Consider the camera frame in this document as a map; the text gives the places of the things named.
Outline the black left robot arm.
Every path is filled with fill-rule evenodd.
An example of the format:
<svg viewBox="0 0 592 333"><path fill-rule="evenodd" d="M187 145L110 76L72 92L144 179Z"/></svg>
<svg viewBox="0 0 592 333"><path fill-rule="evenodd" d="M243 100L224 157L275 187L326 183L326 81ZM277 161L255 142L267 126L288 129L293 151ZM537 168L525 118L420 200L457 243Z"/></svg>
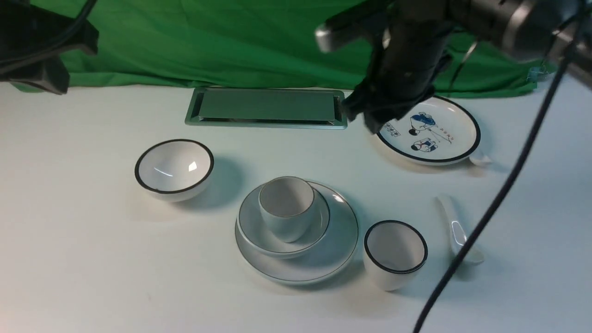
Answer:
<svg viewBox="0 0 592 333"><path fill-rule="evenodd" d="M74 18L33 6L28 0L0 3L0 78L55 95L68 92L70 74L61 54L98 53L99 32L88 16L97 2L87 0Z"/></svg>

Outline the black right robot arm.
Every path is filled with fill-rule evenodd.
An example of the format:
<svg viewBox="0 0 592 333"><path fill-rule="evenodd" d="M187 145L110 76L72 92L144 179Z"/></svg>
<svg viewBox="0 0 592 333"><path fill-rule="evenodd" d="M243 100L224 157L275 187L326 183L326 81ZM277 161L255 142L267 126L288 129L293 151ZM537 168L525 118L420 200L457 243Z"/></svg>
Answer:
<svg viewBox="0 0 592 333"><path fill-rule="evenodd" d="M433 97L457 27L517 62L556 65L569 47L568 72L591 85L591 3L586 0L365 0L315 30L330 53L364 39L372 46L364 79L342 104L349 121L364 115L371 133Z"/></svg>

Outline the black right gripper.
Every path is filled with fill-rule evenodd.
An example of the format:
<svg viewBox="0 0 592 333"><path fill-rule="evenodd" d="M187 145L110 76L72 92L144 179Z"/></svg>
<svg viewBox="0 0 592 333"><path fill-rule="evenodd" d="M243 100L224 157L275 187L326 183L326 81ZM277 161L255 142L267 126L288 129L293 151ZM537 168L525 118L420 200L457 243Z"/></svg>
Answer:
<svg viewBox="0 0 592 333"><path fill-rule="evenodd" d="M389 24L388 32L389 44L373 46L366 76L342 103L347 120L362 115L372 134L433 97L437 76L452 61L446 51L453 32L450 22L398 20Z"/></svg>

